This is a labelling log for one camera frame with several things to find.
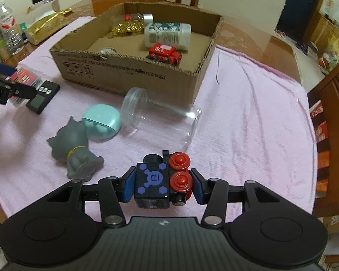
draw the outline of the gray toy dog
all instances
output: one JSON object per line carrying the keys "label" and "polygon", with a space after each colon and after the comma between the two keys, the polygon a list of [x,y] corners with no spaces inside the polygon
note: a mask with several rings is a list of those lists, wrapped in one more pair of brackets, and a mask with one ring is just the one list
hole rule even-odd
{"label": "gray toy dog", "polygon": [[104,163],[103,157],[97,157],[88,150],[88,137],[85,124],[70,117],[66,126],[58,130],[57,135],[48,139],[53,148],[52,156],[66,161],[67,177],[89,181],[96,168]]}

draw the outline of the bottle label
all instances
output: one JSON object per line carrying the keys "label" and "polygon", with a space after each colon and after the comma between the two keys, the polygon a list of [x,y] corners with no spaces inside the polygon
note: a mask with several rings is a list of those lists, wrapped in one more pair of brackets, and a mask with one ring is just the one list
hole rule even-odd
{"label": "bottle label", "polygon": [[0,27],[1,27],[3,30],[9,30],[9,29],[12,28],[15,24],[16,24],[15,18],[13,17],[13,15],[9,15],[9,16],[4,17],[4,18],[1,20]]}
{"label": "bottle label", "polygon": [[153,23],[148,29],[151,44],[160,42],[167,45],[179,45],[180,33],[180,23]]}

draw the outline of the white plastic bottle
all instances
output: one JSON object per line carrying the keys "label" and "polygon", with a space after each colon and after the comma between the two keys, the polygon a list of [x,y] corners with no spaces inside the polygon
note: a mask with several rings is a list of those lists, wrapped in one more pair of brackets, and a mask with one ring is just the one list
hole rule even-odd
{"label": "white plastic bottle", "polygon": [[13,11],[5,5],[4,0],[0,0],[0,29],[9,52],[12,55],[19,53],[24,48],[24,41]]}
{"label": "white plastic bottle", "polygon": [[191,40],[191,25],[188,23],[150,23],[145,28],[145,46],[155,43],[170,45],[178,50],[188,50]]}

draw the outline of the silver bottle cap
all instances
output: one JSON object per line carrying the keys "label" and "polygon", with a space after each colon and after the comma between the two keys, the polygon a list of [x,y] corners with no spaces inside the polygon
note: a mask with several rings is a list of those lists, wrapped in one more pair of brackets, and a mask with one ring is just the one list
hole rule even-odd
{"label": "silver bottle cap", "polygon": [[143,14],[143,24],[146,26],[150,23],[153,23],[153,15],[150,13]]}

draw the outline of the water bottle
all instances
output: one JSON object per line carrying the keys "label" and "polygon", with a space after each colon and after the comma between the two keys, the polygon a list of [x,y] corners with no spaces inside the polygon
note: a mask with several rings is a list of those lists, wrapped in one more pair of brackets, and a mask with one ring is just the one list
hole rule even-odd
{"label": "water bottle", "polygon": [[24,41],[16,24],[13,11],[0,1],[0,30],[6,46],[12,55],[19,53],[24,48]]}

